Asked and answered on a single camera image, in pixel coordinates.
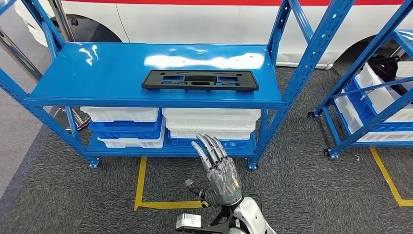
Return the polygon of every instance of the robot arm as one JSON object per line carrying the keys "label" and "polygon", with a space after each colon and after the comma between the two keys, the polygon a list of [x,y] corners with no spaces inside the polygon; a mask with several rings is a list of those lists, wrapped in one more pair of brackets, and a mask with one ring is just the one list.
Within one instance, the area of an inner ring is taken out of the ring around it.
{"label": "robot arm", "polygon": [[211,189],[200,188],[192,180],[185,184],[193,194],[209,206],[221,207],[220,214],[207,226],[202,226],[201,216],[182,214],[176,230],[199,234],[276,234],[268,225],[254,199],[243,197],[241,180],[232,158],[228,157],[219,140],[197,134],[204,150],[196,142],[192,146],[201,158]]}

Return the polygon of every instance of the gray carpet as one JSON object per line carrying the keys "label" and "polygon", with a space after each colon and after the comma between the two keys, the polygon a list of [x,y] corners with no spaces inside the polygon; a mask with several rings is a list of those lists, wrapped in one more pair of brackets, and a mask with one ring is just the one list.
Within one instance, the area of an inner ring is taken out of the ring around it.
{"label": "gray carpet", "polygon": [[[335,70],[314,71],[258,170],[250,171],[245,160],[236,160],[244,194],[261,198],[263,214],[279,234],[413,233],[413,207],[398,207],[369,150],[350,149],[339,160],[328,160],[323,149],[334,144],[330,132],[323,119],[307,118],[354,53],[346,53]],[[281,89],[293,71],[277,68]],[[83,139],[89,135],[82,131]],[[401,196],[412,198],[411,149],[378,153]],[[217,214],[213,208],[133,211],[138,167],[138,158],[103,158],[97,169],[88,169],[48,134],[0,233],[173,234],[181,213],[203,215],[204,221]],[[184,187],[188,178],[207,184],[198,160],[149,158],[143,201],[194,200]]]}

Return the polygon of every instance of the black plastic tray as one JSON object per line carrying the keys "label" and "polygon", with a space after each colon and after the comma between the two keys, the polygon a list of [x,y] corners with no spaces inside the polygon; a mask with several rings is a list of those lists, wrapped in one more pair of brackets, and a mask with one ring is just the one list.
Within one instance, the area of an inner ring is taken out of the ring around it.
{"label": "black plastic tray", "polygon": [[151,70],[144,89],[258,90],[251,71]]}

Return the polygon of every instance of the white plastic crate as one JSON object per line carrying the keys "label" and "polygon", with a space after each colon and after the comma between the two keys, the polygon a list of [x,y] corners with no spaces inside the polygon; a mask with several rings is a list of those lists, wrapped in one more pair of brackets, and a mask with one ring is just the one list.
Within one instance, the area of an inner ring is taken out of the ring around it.
{"label": "white plastic crate", "polygon": [[200,130],[200,129],[170,129],[171,138],[196,138],[196,134],[208,134],[211,137],[225,140],[248,140],[255,127],[249,130]]}
{"label": "white plastic crate", "polygon": [[[356,81],[361,88],[383,83],[367,63],[364,65],[364,69],[356,76]],[[387,86],[374,89],[367,94],[367,97],[372,102],[376,113],[380,113],[400,97],[400,95]],[[413,105],[407,105],[405,108],[388,118],[385,122],[413,122]]]}
{"label": "white plastic crate", "polygon": [[156,122],[159,108],[82,106],[80,110],[90,115],[93,122]]}
{"label": "white plastic crate", "polygon": [[255,129],[260,109],[163,108],[168,129]]}
{"label": "white plastic crate", "polygon": [[[363,126],[356,109],[347,96],[334,100],[338,110],[343,114],[351,134]],[[357,142],[383,142],[383,141],[413,141],[413,132],[371,132],[361,137]]]}
{"label": "white plastic crate", "polygon": [[165,120],[163,120],[161,127],[161,135],[159,139],[137,139],[137,138],[119,138],[119,139],[101,139],[108,148],[125,148],[125,147],[142,147],[159,149],[164,146],[165,137]]}
{"label": "white plastic crate", "polygon": [[[396,79],[413,77],[413,61],[400,61],[397,63],[397,66]],[[405,82],[401,85],[403,85],[405,89],[411,90],[411,88],[413,88],[413,81]]]}
{"label": "white plastic crate", "polygon": [[357,142],[413,141],[413,132],[373,132],[367,133]]}

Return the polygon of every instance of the robot finger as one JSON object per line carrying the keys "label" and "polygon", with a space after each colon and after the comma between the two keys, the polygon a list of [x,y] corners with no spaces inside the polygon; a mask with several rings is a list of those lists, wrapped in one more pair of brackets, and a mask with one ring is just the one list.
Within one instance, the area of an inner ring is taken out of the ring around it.
{"label": "robot finger", "polygon": [[216,166],[216,164],[218,163],[218,158],[215,155],[215,151],[212,148],[212,146],[210,145],[210,143],[208,142],[207,138],[201,134],[197,134],[196,138],[198,138],[202,144],[204,145],[206,152],[209,156],[209,158],[211,159],[211,165],[212,166]]}
{"label": "robot finger", "polygon": [[205,170],[208,172],[212,169],[212,165],[209,162],[209,158],[205,155],[202,148],[195,142],[191,142],[191,145],[194,147],[196,152],[198,153],[199,157],[201,158],[202,165],[204,166]]}
{"label": "robot finger", "polygon": [[222,146],[222,144],[220,143],[220,141],[216,137],[213,137],[212,139],[214,140],[215,144],[217,145],[218,150],[221,152],[222,157],[227,158],[228,155],[226,154],[226,151],[225,151],[224,147]]}
{"label": "robot finger", "polygon": [[221,153],[221,150],[218,148],[217,143],[215,142],[214,139],[212,139],[209,135],[205,134],[204,135],[205,138],[208,140],[208,142],[210,143],[210,145],[212,146],[212,149],[215,153],[215,155],[217,156],[218,162],[222,162],[222,159],[224,159],[224,156]]}

